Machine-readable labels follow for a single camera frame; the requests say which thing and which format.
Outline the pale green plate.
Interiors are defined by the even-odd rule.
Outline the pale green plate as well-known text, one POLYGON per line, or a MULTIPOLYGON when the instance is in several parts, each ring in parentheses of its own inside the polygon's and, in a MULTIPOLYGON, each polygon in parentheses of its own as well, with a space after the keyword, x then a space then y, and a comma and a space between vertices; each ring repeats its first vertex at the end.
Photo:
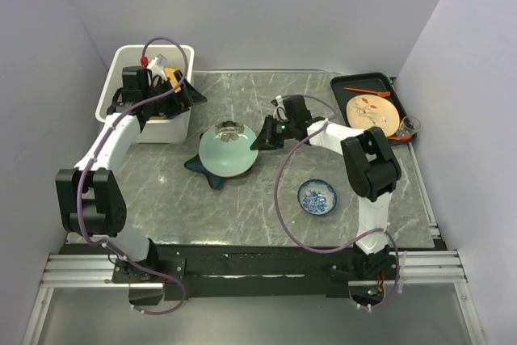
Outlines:
POLYGON ((219 177, 231 178, 247 172, 259 152, 250 147, 257 139, 254 131, 239 121, 222 121, 203 133, 199 157, 204 168, 219 177))

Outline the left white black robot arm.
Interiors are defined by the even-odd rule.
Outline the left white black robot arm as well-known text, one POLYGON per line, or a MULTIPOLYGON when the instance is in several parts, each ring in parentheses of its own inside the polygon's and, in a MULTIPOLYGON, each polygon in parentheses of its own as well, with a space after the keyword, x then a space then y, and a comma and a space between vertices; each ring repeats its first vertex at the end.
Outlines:
POLYGON ((149 120, 173 118, 204 102, 179 69, 125 67, 94 144, 74 168, 56 175, 64 229, 91 246, 108 248, 117 256, 116 267, 140 282, 155 280, 161 263, 153 241, 126 222, 127 206, 116 172, 149 120))

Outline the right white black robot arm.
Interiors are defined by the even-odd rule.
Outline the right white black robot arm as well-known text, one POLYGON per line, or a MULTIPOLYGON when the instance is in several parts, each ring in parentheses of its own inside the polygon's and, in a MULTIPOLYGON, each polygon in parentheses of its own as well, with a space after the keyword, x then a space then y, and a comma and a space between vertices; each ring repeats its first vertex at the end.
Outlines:
POLYGON ((350 128, 336 124, 337 113, 315 117, 306 106, 308 95, 278 95, 274 112, 264 119, 252 150, 277 150, 287 140, 296 144, 282 161, 285 168, 303 145, 335 152, 343 157, 348 183, 359 200, 358 231, 351 241, 329 253, 351 248, 353 268, 363 279, 371 279, 384 267, 397 266, 397 246, 388 231, 389 204, 401 178, 401 167, 383 131, 350 128))

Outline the woven bamboo plate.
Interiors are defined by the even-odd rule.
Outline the woven bamboo plate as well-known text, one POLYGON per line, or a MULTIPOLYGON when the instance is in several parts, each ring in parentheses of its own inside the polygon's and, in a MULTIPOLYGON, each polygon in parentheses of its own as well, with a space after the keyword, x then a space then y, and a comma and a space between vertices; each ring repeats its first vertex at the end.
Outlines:
POLYGON ((178 82, 182 79, 183 73, 181 70, 176 69, 175 67, 165 67, 164 73, 166 75, 166 78, 170 81, 171 88, 174 89, 178 82))

